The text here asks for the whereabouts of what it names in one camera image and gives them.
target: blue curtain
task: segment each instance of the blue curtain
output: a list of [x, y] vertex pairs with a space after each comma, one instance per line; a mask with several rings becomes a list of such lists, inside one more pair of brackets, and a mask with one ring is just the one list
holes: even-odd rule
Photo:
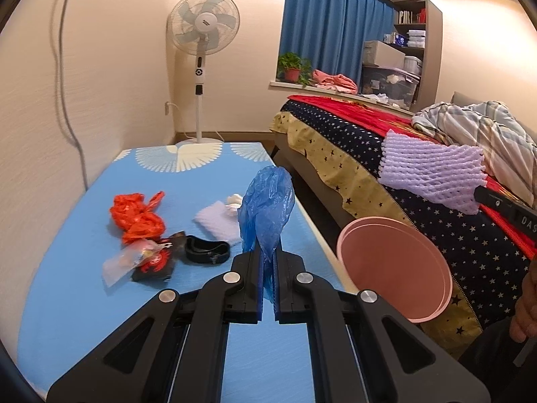
[[387, 0], [285, 0], [280, 55], [311, 60], [313, 69], [360, 84], [363, 44], [394, 30]]

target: silver screw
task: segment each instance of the silver screw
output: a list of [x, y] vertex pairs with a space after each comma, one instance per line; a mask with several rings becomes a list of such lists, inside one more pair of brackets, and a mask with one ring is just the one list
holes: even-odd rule
[[360, 298], [366, 303], [375, 303], [379, 296], [377, 296], [377, 293], [373, 290], [363, 290], [360, 292]]
[[240, 279], [241, 275], [239, 273], [235, 273], [234, 271], [224, 274], [224, 282], [226, 283], [237, 283]]
[[171, 289], [166, 289], [158, 295], [158, 299], [162, 301], [162, 303], [170, 303], [170, 301], [175, 300], [175, 292]]
[[300, 283], [311, 283], [311, 282], [313, 282], [313, 276], [310, 273], [298, 273], [296, 275], [296, 279]]

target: beige wall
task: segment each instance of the beige wall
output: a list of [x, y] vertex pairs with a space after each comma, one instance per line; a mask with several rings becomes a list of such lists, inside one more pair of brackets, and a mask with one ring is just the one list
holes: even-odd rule
[[519, 3], [442, 0], [444, 45], [437, 101], [454, 91], [500, 100], [537, 129], [537, 31]]
[[[176, 1], [70, 0], [67, 107], [91, 181], [122, 149], [173, 137], [165, 23]], [[0, 338], [12, 356], [33, 273], [83, 192], [78, 154], [56, 118], [53, 3], [22, 0], [0, 35]]]
[[[241, 26], [233, 42], [207, 56], [203, 130], [268, 131], [289, 92], [269, 90], [274, 80], [285, 0], [234, 0]], [[194, 57], [175, 53], [176, 129], [195, 129]]]

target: orange plastic bag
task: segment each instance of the orange plastic bag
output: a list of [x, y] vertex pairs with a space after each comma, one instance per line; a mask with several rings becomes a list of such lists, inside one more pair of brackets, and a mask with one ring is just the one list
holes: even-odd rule
[[149, 203], [143, 202], [143, 194], [117, 195], [110, 214], [116, 225], [123, 229], [123, 244], [137, 239], [159, 239], [165, 231], [164, 221], [152, 210], [162, 200], [164, 192], [157, 192]]

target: star-patterned fabric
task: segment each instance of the star-patterned fabric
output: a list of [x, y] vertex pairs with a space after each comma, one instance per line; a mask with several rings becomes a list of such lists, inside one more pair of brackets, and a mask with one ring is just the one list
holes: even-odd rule
[[454, 280], [452, 302], [423, 330], [454, 356], [482, 328], [514, 313], [529, 261], [483, 212], [464, 215], [403, 189], [377, 182], [383, 137], [319, 107], [288, 101], [272, 130], [286, 133], [355, 218], [387, 216], [414, 226], [446, 258]]

